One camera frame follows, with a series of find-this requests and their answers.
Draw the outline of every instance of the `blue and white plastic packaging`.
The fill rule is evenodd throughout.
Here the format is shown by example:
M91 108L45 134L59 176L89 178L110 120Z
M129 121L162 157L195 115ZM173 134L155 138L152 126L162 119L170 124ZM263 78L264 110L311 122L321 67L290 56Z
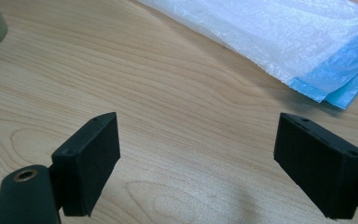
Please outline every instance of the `blue and white plastic packaging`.
M358 4L348 0L139 0L249 58L317 102L358 93Z

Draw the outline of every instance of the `wooden table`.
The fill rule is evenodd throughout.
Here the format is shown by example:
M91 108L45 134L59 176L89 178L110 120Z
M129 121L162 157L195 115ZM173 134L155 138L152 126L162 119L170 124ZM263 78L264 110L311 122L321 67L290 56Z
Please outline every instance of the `wooden table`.
M92 217L63 223L358 223L324 218L272 155L281 112L358 146L358 97L319 105L135 0L0 8L0 182L118 114L122 158Z

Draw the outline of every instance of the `folded plastic sheet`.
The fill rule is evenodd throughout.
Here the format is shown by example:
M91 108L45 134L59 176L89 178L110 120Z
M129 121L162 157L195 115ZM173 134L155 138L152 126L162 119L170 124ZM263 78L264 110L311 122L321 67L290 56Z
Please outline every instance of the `folded plastic sheet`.
M358 4L347 0L139 0L249 58L317 102L358 94Z

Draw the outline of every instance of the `blue edge of plastic sheet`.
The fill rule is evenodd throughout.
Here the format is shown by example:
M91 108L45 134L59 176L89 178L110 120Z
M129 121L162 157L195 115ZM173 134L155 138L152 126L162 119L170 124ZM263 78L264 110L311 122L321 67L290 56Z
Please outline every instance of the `blue edge of plastic sheet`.
M358 94L358 36L310 73L294 78L289 86L319 103L325 100L346 109Z

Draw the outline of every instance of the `disposable underpad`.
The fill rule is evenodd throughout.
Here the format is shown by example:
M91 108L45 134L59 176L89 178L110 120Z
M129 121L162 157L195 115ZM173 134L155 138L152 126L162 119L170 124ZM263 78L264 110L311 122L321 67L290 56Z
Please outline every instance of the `disposable underpad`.
M358 4L347 0L139 0L249 58L317 102L358 93Z

